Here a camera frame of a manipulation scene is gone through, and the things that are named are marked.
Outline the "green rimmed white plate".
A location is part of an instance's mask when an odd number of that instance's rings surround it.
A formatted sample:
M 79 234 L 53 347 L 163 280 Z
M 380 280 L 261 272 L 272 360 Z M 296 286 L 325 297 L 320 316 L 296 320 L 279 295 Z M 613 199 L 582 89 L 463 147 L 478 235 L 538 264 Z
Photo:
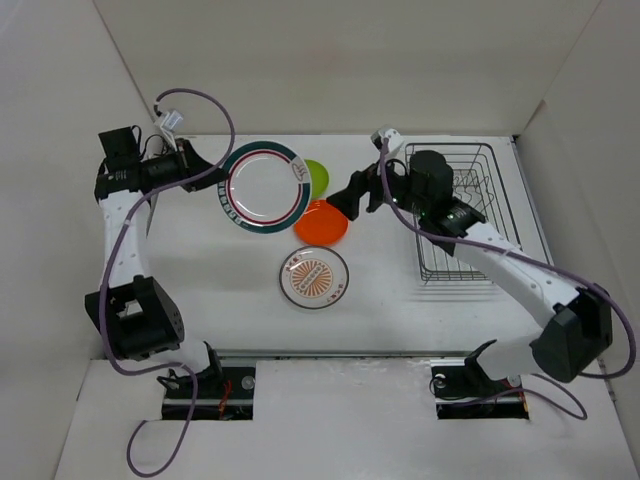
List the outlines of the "green rimmed white plate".
M 237 148 L 221 165 L 228 174 L 217 185 L 225 215 L 256 234 L 291 228 L 305 213 L 312 193 L 305 161 L 289 147 L 259 140 Z

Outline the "orange sunburst patterned plate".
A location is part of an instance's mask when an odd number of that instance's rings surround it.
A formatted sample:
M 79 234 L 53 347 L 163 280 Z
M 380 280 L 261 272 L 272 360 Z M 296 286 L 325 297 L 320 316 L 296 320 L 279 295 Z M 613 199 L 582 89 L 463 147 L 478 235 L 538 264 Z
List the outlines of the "orange sunburst patterned plate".
M 322 310 L 339 302 L 350 283 L 347 263 L 333 249 L 305 246 L 291 252 L 279 271 L 284 297 L 304 310 Z

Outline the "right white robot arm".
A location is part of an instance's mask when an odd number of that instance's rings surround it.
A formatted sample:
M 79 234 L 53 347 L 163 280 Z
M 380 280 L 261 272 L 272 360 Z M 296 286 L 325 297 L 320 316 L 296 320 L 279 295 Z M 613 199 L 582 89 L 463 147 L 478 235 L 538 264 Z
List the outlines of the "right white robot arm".
M 382 204 L 417 219 L 414 230 L 447 255 L 481 272 L 516 300 L 538 323 L 531 337 L 502 343 L 489 340 L 461 364 L 436 365 L 452 397 L 496 393 L 500 382 L 521 374 L 545 374 L 569 383 L 582 375 L 612 343 L 611 308 L 593 288 L 570 282 L 549 265 L 525 255 L 486 217 L 454 194 L 454 172 L 437 151 L 414 153 L 404 173 L 394 160 L 377 162 L 351 175 L 328 203 L 354 221 L 360 199 L 367 210 Z

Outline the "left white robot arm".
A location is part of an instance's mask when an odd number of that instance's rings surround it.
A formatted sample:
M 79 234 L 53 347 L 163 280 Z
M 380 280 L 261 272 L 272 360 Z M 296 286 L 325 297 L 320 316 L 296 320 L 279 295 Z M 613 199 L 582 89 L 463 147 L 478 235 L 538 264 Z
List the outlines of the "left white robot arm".
M 165 377 L 163 384 L 213 396 L 224 382 L 219 357 L 207 342 L 187 340 L 177 304 L 150 272 L 147 239 L 160 189 L 177 184 L 197 192 L 228 175 L 185 139 L 149 159 L 131 127 L 102 132 L 99 140 L 104 159 L 94 197 L 104 220 L 105 265 L 99 289 L 85 297 L 85 310 L 113 363 L 157 357 L 170 368 L 185 366 L 184 376 Z

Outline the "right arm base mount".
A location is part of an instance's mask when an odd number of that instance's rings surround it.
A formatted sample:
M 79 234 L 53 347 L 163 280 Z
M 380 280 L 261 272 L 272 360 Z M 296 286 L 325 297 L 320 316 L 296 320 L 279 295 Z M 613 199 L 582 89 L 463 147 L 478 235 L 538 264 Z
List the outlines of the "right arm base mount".
M 519 377 L 491 380 L 462 364 L 431 366 L 429 390 L 435 397 L 439 420 L 528 420 L 521 387 Z

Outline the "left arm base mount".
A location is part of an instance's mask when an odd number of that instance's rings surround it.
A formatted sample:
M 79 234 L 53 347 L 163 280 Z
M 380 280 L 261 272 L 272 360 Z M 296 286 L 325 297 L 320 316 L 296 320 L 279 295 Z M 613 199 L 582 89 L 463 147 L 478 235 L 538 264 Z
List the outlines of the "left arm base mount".
M 166 375 L 159 376 L 157 381 L 164 388 L 161 418 L 185 420 L 191 408 L 191 378 L 179 376 L 170 369 Z M 223 365 L 220 379 L 208 376 L 198 380 L 193 420 L 252 420 L 255 385 L 256 365 Z

